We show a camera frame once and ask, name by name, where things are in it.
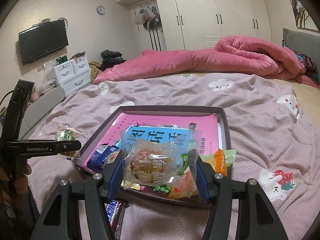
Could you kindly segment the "blue cookie packet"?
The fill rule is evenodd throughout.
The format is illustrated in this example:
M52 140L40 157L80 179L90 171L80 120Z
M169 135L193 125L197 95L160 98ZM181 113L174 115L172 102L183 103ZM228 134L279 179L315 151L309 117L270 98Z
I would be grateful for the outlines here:
M114 145L101 144L91 155L87 167L93 171L102 171L109 155L117 152L120 148Z

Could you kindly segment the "white drawer cabinet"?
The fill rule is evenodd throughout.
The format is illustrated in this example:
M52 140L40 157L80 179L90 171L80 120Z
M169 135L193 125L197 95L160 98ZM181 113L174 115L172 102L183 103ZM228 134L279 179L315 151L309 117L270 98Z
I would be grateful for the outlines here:
M85 53L76 54L70 60L53 68L53 77L57 85L65 91L65 96L89 85L90 73Z

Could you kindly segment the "clear green label pastry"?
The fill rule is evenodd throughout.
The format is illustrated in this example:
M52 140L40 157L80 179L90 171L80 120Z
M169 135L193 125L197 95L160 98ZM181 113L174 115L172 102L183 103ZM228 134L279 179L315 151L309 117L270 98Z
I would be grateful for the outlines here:
M82 132L69 127L68 125L58 125L55 140L56 141L74 141L78 140L81 135L84 135ZM59 152L59 155L63 155L68 159L81 159L79 150L69 151L69 152Z

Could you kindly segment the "dark shallow tray box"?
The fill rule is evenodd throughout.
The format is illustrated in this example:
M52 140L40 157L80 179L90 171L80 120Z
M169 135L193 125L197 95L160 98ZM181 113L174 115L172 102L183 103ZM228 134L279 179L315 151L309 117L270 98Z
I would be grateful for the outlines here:
M75 164L88 173L92 154L100 145L120 147L120 132L154 144L169 142L186 133L190 123L201 132L199 154L209 155L218 149L231 149L231 138L225 111L206 106L122 106L115 110L80 150Z

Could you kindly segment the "green pastry packet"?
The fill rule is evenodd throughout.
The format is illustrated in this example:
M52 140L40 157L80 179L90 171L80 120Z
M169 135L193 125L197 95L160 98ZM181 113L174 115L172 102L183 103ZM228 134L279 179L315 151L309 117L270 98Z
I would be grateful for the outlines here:
M218 149L217 152L218 153L222 152L224 154L226 167L230 167L235 162L236 150L221 150L221 149ZM201 157L203 162L209 163L213 168L216 167L216 162L215 162L213 153L211 153L209 155L201 155L200 157Z

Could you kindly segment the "green peas snack bag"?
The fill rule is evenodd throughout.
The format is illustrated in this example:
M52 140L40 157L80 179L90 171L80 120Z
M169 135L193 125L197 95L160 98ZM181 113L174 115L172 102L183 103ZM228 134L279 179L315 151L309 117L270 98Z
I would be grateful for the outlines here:
M153 189L153 191L158 191L161 193L170 193L172 191L172 188L167 184L154 186L152 189Z

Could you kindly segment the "colourful clothes by headboard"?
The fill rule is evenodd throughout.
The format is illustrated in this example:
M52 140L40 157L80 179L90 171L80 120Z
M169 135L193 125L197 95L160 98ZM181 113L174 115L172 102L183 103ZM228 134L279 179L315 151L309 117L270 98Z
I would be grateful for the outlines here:
M316 83L319 83L319 72L317 70L316 64L312 59L306 54L300 54L294 50L296 57L299 59L300 63L306 68L305 75L313 79Z

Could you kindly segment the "tree wall painting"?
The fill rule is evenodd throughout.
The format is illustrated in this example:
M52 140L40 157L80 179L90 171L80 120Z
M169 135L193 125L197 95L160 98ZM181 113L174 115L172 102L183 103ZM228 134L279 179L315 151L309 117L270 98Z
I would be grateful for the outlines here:
M310 14L299 0L290 0L290 4L297 28L319 32Z

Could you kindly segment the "black wall television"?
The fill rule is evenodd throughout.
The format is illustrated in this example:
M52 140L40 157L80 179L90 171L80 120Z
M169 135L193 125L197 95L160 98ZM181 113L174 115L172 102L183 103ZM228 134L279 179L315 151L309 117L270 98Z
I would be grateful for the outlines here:
M20 59L23 65L31 64L68 46L64 19L46 22L19 33Z

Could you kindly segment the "grey padded headboard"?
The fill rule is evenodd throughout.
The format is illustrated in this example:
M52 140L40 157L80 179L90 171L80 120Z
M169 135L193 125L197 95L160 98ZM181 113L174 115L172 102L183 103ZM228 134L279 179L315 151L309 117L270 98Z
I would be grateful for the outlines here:
M308 55L319 69L319 36L283 28L283 44L300 54Z

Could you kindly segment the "pink rolled duvet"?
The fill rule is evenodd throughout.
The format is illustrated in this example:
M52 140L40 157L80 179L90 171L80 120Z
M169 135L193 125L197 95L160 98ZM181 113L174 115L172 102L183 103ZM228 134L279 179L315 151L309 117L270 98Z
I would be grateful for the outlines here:
M132 81L178 73L240 73L294 80L315 88L319 82L307 76L307 67L287 47L249 36L227 36L214 48L201 50L145 50L139 57L100 73L93 84Z

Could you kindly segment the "snickers chocolate bar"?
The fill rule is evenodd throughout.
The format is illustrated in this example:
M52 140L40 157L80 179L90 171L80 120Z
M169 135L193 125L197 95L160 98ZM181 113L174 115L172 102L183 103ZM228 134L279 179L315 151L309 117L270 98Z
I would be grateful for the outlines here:
M126 203L124 201L113 200L106 204L106 214L113 231L120 228L123 222Z

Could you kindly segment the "clear bag round pastry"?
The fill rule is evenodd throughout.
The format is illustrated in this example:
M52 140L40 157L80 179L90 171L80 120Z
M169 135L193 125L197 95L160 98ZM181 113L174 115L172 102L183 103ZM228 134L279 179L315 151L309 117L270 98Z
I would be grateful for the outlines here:
M190 123L186 133L164 143L153 143L121 131L123 155L123 188L167 184L177 187L178 176L190 168L196 182L196 161L199 157L201 132Z

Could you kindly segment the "orange yellow snack bag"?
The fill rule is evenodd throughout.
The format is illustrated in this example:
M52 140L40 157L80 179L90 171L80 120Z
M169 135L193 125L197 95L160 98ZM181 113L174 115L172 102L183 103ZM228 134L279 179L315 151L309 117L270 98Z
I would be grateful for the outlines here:
M223 150L218 149L215 153L201 155L200 157L203 162L209 163L215 172L227 175L227 164ZM177 187L171 188L168 196L170 199L190 198L199 194L189 167L187 167L182 176L178 176L178 182L174 183L174 185Z

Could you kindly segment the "pink quilted bedspread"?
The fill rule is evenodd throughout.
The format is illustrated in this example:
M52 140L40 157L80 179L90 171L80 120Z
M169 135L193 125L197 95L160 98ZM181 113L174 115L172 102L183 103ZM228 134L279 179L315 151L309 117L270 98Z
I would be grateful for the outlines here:
M266 193L289 239L302 239L319 214L319 129L308 112L301 118L279 98L295 101L297 92L256 75L212 73L134 81L105 81L68 96L40 123L31 139L55 139L58 125L80 133L82 145L118 106L176 105L222 107L232 149L236 150L233 179L280 179L284 189ZM84 176L62 156L33 158L29 186L41 212L61 179L82 181ZM189 209L124 194L121 239L201 239L209 210Z

